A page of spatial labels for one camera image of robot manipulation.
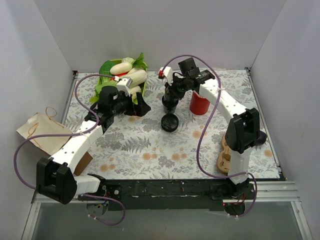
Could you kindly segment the black coffee cups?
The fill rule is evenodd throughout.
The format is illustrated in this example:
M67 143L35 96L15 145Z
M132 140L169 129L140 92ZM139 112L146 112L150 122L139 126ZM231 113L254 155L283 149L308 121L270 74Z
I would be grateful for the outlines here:
M174 114L179 103L178 98L172 98L168 94L164 94L162 97L163 110L166 114Z

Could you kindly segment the black coffee cup lid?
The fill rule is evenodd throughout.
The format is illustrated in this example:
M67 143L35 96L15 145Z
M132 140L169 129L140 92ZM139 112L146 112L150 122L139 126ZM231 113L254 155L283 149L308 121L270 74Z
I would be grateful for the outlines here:
M161 118L161 128L167 132L172 133L177 130L179 126L179 119L175 114L167 113Z

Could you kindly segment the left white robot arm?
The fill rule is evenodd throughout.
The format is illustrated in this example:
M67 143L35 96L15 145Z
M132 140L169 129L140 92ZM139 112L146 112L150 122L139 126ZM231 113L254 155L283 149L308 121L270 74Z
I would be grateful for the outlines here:
M36 165L36 191L64 205L75 196L90 194L95 200L106 196L103 177L92 174L75 176L75 169L91 145L104 135L113 124L114 118L145 116L151 107L144 101L140 92L136 94L137 103L131 96L119 91L115 86L102 88L99 99L90 107L77 135L50 158L41 158Z

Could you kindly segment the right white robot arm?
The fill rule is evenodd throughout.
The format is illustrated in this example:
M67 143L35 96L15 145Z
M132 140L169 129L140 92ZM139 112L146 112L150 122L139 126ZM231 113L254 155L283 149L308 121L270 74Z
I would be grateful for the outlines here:
M167 63L158 71L158 78L166 81L163 107L167 112L174 112L185 93L195 91L214 105L213 112L220 112L228 123L224 139L230 149L230 167L227 175L210 175L219 180L210 194L214 198L237 199L254 179L249 172L249 161L260 137L260 113L256 108L249 109L240 104L227 93L211 66L201 71L195 64L197 56L185 54L184 58L178 64L182 77L176 77Z

